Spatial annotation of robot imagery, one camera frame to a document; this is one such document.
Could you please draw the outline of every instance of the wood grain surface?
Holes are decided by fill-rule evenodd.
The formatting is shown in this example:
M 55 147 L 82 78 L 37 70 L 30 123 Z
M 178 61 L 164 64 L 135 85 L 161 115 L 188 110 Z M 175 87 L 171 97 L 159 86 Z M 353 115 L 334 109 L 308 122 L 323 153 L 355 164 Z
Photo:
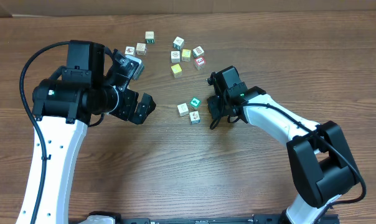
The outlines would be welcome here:
M 33 129 L 19 96 L 19 75 L 36 51 L 78 39 L 124 51 L 153 30 L 146 69 L 130 88 L 149 93 L 156 110 L 143 125 L 107 116 L 88 130 L 78 155 L 70 218 L 93 210 L 124 217 L 239 217 L 280 213 L 294 200 L 286 148 L 259 128 L 227 124 L 211 131 L 205 79 L 234 65 L 247 86 L 260 86 L 307 119 L 341 125 L 368 195 L 337 206 L 342 223 L 376 223 L 376 11 L 0 19 L 0 224 L 15 223 L 32 158 Z M 207 66 L 182 62 L 171 74 L 176 36 L 200 45 Z M 28 69 L 31 93 L 58 66 L 67 47 L 41 55 Z M 106 69 L 110 60 L 106 59 Z M 196 96 L 200 124 L 177 105 Z M 343 198 L 360 194 L 355 186 Z

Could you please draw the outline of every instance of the green cube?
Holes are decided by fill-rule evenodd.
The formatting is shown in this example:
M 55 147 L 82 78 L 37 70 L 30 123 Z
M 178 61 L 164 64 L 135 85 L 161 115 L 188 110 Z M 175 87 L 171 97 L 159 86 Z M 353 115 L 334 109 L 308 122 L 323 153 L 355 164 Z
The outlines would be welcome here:
M 196 97 L 194 97 L 191 101 L 190 101 L 190 106 L 193 108 L 193 109 L 195 109 L 195 110 L 197 110 L 198 108 L 199 108 L 199 106 L 200 106 L 200 100 L 198 99 L 198 98 L 196 98 Z

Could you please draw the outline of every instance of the wire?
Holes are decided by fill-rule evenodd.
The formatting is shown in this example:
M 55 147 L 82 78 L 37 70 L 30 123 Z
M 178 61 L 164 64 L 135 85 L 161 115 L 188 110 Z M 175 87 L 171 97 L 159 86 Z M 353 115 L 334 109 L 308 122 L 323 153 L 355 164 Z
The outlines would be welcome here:
M 359 179 L 359 182 L 360 182 L 361 187 L 362 187 L 362 192 L 361 192 L 361 195 L 359 197 L 357 197 L 355 199 L 351 199 L 351 200 L 341 200 L 341 201 L 335 201 L 335 202 L 331 202 L 331 203 L 327 204 L 325 206 L 324 210 L 316 217 L 316 219 L 314 220 L 314 223 L 317 223 L 318 220 L 325 215 L 327 210 L 330 209 L 334 205 L 356 203 L 356 202 L 359 202 L 359 201 L 361 201 L 362 199 L 365 198 L 365 196 L 367 194 L 367 186 L 365 184 L 365 180 L 359 174 L 357 169 L 355 169 L 354 166 L 341 153 L 339 153 L 333 146 L 331 146 L 324 138 L 320 137 L 317 133 L 315 133 L 314 131 L 305 127 L 301 122 L 295 120 L 288 113 L 286 113 L 285 111 L 281 110 L 278 107 L 275 107 L 275 106 L 270 105 L 270 104 L 264 104 L 264 103 L 247 103 L 247 104 L 244 104 L 244 105 L 235 106 L 233 108 L 239 109 L 239 108 L 243 108 L 244 106 L 263 106 L 263 107 L 266 107 L 266 108 L 271 108 L 271 109 L 281 113 L 283 116 L 285 116 L 289 120 L 291 120 L 295 125 L 299 126 L 301 129 L 307 131 L 308 133 L 312 134 L 315 138 L 320 140 L 328 149 L 330 149 L 334 154 L 336 154 L 340 159 L 342 159 L 347 164 L 347 166 L 350 168 L 350 170 L 354 173 L 354 175 L 357 176 L 357 178 Z
M 101 122 L 103 121 L 104 117 L 105 117 L 105 114 L 102 113 L 102 114 L 101 114 L 101 118 L 100 118 L 96 123 L 93 123 L 93 124 L 88 125 L 88 127 L 89 127 L 89 128 L 90 128 L 90 127 L 95 127 L 95 126 L 101 124 Z
M 32 213 L 32 219 L 31 219 L 31 224 L 34 224 L 37 218 L 37 212 L 39 211 L 40 207 L 40 202 L 41 202 L 41 197 L 43 194 L 43 189 L 44 189 L 44 181 L 45 181 L 45 171 L 47 168 L 47 149 L 45 148 L 45 141 L 43 134 L 40 130 L 39 125 L 37 124 L 35 118 L 33 117 L 33 114 L 31 112 L 31 109 L 29 108 L 29 105 L 27 104 L 26 97 L 25 97 L 25 91 L 24 91 L 24 79 L 25 79 L 25 74 L 27 68 L 29 68 L 29 65 L 33 62 L 35 58 L 37 58 L 41 53 L 45 52 L 46 50 L 49 50 L 54 47 L 58 47 L 61 45 L 67 45 L 69 44 L 69 41 L 64 41 L 64 42 L 58 42 L 49 46 L 44 47 L 43 49 L 39 50 L 36 52 L 25 64 L 24 68 L 22 69 L 21 72 L 21 77 L 19 79 L 19 93 L 21 94 L 21 100 L 22 104 L 24 105 L 25 111 L 27 113 L 27 116 L 29 117 L 30 121 L 33 124 L 33 127 L 36 130 L 36 133 L 40 139 L 40 144 L 41 144 L 41 151 L 42 151 L 42 168 L 41 168 L 41 177 L 40 177 L 40 185 L 39 185 L 39 190 L 37 191 L 37 198 L 36 202 L 34 205 L 33 213 Z

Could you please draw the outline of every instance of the small block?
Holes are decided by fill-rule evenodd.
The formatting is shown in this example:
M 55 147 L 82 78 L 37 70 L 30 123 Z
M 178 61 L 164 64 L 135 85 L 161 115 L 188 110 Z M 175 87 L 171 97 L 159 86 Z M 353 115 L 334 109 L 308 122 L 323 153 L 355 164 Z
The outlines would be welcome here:
M 181 60 L 183 62 L 190 62 L 190 50 L 187 50 L 187 49 L 182 50 Z
M 146 31 L 145 40 L 147 44 L 155 44 L 155 33 L 153 31 Z
M 171 63 L 180 63 L 180 52 L 172 51 L 171 52 Z
M 131 55 L 131 56 L 134 57 L 136 55 L 135 48 L 134 47 L 126 47 L 125 55 Z
M 191 124 L 196 124 L 200 122 L 199 112 L 194 111 L 189 113 L 189 119 Z
M 177 108 L 178 108 L 178 113 L 180 114 L 180 116 L 185 116 L 189 114 L 189 109 L 186 103 L 178 105 Z
M 181 37 L 176 37 L 176 39 L 173 42 L 173 47 L 177 50 L 181 50 L 184 46 L 184 39 Z
M 198 108 L 199 108 L 199 106 L 200 106 L 200 103 L 201 103 L 201 101 L 198 99 L 198 98 L 196 98 L 196 97 L 194 97 L 191 101 L 190 101 L 190 106 L 193 108 L 193 109 L 195 109 L 195 110 L 197 110 Z
M 182 69 L 180 64 L 173 65 L 171 67 L 171 71 L 173 72 L 174 78 L 179 78 L 182 76 Z
M 146 55 L 146 44 L 137 44 L 136 52 L 138 55 Z
M 195 67 L 200 70 L 206 66 L 206 60 L 203 57 L 199 57 L 195 59 Z
M 200 57 L 200 56 L 205 56 L 205 51 L 202 49 L 201 46 L 198 46 L 195 48 L 192 53 L 194 54 L 194 58 Z

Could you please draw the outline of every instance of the black cable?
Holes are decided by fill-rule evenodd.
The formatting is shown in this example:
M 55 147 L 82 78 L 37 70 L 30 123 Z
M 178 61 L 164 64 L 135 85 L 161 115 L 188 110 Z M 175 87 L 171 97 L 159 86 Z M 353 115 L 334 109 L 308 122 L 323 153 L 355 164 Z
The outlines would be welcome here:
M 312 131 L 309 128 L 305 127 L 301 122 L 295 120 L 288 113 L 286 113 L 285 111 L 281 110 L 278 107 L 275 107 L 275 106 L 270 105 L 270 104 L 264 104 L 264 103 L 247 103 L 247 104 L 236 106 L 236 107 L 233 107 L 233 108 L 234 109 L 239 109 L 239 108 L 243 108 L 244 106 L 263 106 L 263 107 L 266 107 L 266 108 L 271 108 L 271 109 L 273 109 L 273 110 L 281 113 L 283 116 L 285 116 L 289 120 L 291 120 L 295 125 L 299 126 L 301 129 L 307 131 L 308 133 L 311 133 L 315 138 L 317 138 L 318 140 L 320 140 L 328 149 L 330 149 L 334 154 L 336 154 L 339 158 L 341 158 L 347 164 L 347 166 L 350 168 L 350 170 L 354 173 L 354 175 L 357 176 L 357 178 L 359 179 L 359 182 L 360 182 L 361 187 L 362 187 L 362 193 L 361 193 L 361 195 L 359 197 L 357 197 L 355 199 L 341 200 L 341 201 L 335 201 L 335 202 L 329 203 L 328 205 L 325 206 L 324 210 L 314 220 L 314 223 L 317 223 L 318 220 L 325 215 L 325 213 L 327 212 L 327 210 L 330 209 L 334 205 L 356 203 L 356 202 L 359 202 L 359 201 L 361 201 L 362 199 L 365 198 L 365 196 L 367 194 L 367 186 L 365 184 L 365 180 L 357 172 L 357 170 L 354 168 L 354 166 L 341 153 L 339 153 L 333 146 L 331 146 L 324 138 L 320 137 L 314 131 Z
M 21 94 L 21 99 L 22 99 L 22 104 L 24 105 L 25 111 L 27 113 L 27 116 L 29 117 L 30 121 L 33 124 L 33 127 L 36 130 L 36 133 L 40 139 L 40 144 L 41 144 L 41 151 L 42 151 L 42 168 L 41 168 L 41 177 L 40 177 L 40 185 L 39 185 L 39 190 L 37 191 L 37 198 L 36 202 L 34 205 L 33 213 L 32 213 L 32 220 L 31 224 L 34 224 L 37 218 L 37 212 L 39 211 L 40 207 L 40 202 L 41 202 L 41 197 L 43 194 L 43 189 L 44 189 L 44 181 L 45 181 L 45 170 L 47 168 L 47 150 L 45 148 L 45 141 L 43 134 L 40 130 L 39 125 L 37 124 L 36 120 L 33 117 L 33 114 L 31 112 L 31 109 L 29 108 L 29 105 L 27 104 L 26 97 L 25 97 L 25 91 L 24 91 L 24 79 L 25 79 L 25 74 L 27 68 L 29 68 L 29 65 L 33 62 L 35 58 L 37 58 L 41 53 L 45 52 L 46 50 L 49 50 L 54 47 L 58 47 L 61 45 L 67 45 L 69 44 L 69 41 L 64 41 L 64 42 L 58 42 L 55 44 L 52 44 L 50 46 L 44 47 L 43 49 L 39 50 L 36 52 L 25 64 L 24 68 L 22 69 L 21 72 L 21 77 L 19 79 L 19 92 Z
M 90 127 L 95 127 L 95 126 L 101 124 L 101 122 L 103 121 L 104 117 L 105 117 L 105 114 L 102 113 L 102 114 L 101 114 L 101 118 L 100 118 L 96 123 L 93 123 L 93 124 L 88 125 L 88 127 L 89 127 L 89 128 L 90 128 Z

